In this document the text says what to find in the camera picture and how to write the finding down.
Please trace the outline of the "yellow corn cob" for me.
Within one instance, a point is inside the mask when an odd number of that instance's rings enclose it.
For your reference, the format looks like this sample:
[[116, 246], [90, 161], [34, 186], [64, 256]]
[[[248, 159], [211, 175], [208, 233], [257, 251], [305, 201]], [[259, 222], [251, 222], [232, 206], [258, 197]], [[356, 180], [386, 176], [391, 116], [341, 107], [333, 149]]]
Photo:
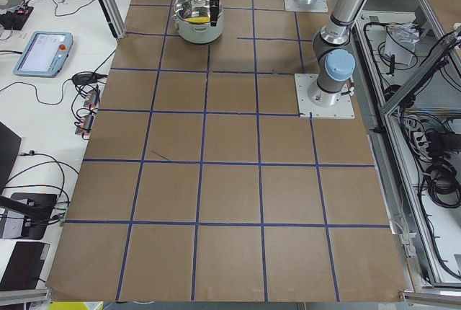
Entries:
[[187, 21], [194, 24], [206, 24], [210, 21], [209, 17], [190, 17]]

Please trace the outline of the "pale green cooking pot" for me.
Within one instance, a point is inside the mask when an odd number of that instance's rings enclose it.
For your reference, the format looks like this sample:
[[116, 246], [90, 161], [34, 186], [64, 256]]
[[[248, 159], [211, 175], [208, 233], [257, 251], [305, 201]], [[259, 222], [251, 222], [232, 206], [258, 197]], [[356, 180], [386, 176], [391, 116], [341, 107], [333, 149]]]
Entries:
[[216, 27], [211, 27], [210, 23], [198, 25], [183, 21], [176, 21], [175, 16], [173, 16], [172, 19], [179, 35], [184, 40], [191, 43], [208, 44], [217, 40], [223, 33], [224, 16], [222, 6], [220, 6], [220, 13]]

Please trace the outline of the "near blue teach pendant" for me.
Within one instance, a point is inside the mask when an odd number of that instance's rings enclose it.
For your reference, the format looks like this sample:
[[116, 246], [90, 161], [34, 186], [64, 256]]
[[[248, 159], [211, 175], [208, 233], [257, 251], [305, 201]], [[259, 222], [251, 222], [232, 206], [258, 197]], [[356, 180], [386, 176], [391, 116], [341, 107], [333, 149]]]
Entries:
[[73, 45], [69, 32], [36, 31], [22, 52], [13, 74], [53, 78], [63, 68]]

